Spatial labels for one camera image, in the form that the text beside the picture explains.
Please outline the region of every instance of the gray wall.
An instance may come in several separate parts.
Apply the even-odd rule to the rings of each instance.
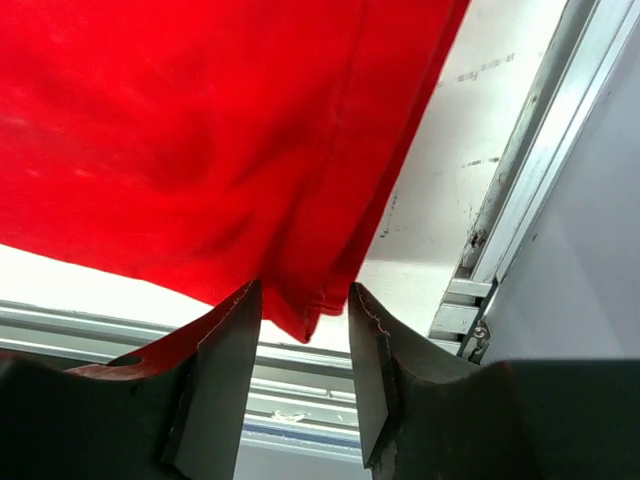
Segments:
[[[485,363],[640,357],[639,30],[498,292]]]

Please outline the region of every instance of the red shirt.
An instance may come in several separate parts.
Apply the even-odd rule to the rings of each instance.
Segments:
[[[468,0],[7,0],[0,243],[342,308]]]

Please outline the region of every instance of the red fabric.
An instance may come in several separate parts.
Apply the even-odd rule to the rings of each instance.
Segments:
[[[468,0],[7,0],[0,243],[299,340],[341,310]]]

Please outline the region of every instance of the metal frame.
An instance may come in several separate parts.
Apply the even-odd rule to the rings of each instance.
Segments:
[[[459,333],[469,305],[479,315],[480,293],[504,279],[639,16],[640,0],[567,3],[436,316],[446,322],[434,323],[432,338]]]
[[[268,448],[288,453],[297,453],[313,457],[321,457],[341,462],[362,464],[360,447],[346,443],[336,443],[332,439],[318,439],[304,434],[295,434],[289,430],[257,427],[245,424],[240,445],[257,448]]]

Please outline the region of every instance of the screw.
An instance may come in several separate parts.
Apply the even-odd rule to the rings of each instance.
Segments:
[[[482,327],[482,326],[478,326],[478,327],[473,329],[473,336],[475,338],[482,339],[482,338],[487,336],[487,333],[489,333],[489,332],[487,332],[487,329],[485,327]]]

